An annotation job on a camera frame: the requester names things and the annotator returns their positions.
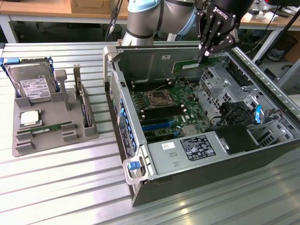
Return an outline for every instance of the cardboard box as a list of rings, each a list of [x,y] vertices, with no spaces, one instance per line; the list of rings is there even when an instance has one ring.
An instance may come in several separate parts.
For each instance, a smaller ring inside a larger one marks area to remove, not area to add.
[[[70,0],[72,13],[109,14],[109,0]]]
[[[288,31],[288,35],[291,35],[295,39],[297,39],[298,43],[290,50],[287,52],[285,55],[285,59],[289,62],[297,62],[298,59],[300,59],[300,32],[298,31]]]

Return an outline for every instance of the barcode label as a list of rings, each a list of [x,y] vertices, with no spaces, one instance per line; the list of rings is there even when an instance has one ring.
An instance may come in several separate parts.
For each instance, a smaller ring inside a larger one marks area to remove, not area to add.
[[[45,78],[20,81],[28,99],[50,97],[50,91]]]

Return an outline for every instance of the white sticker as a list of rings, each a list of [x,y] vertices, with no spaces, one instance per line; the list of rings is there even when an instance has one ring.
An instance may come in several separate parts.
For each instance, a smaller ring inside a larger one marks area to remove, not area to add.
[[[190,69],[190,68],[196,68],[199,66],[199,63],[191,64],[191,65],[185,65],[182,67],[182,69]]]
[[[175,148],[174,142],[164,143],[164,144],[161,144],[161,146],[163,147],[163,150]]]
[[[50,129],[47,128],[47,129],[44,129],[44,130],[32,131],[31,134],[36,135],[36,134],[45,133],[45,132],[49,132],[49,131],[50,131]]]
[[[169,60],[171,58],[171,55],[163,55],[161,57],[162,60]]]
[[[50,97],[50,91],[45,78],[20,81],[28,99]]]

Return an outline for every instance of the slotted aluminum surface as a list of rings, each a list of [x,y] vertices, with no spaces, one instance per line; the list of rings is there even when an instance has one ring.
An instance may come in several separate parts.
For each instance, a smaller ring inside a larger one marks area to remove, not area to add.
[[[14,89],[1,71],[1,225],[300,223],[299,150],[267,167],[132,208],[104,95],[102,49],[105,45],[107,43],[6,45],[2,55],[5,58],[52,56],[55,69],[67,71],[67,87],[74,85],[73,65],[80,64],[100,137],[13,157]]]

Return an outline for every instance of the power supply label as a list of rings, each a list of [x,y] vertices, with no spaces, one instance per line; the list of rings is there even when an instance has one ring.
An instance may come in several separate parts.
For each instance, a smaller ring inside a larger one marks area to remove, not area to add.
[[[190,161],[216,155],[205,135],[183,139],[180,143]]]

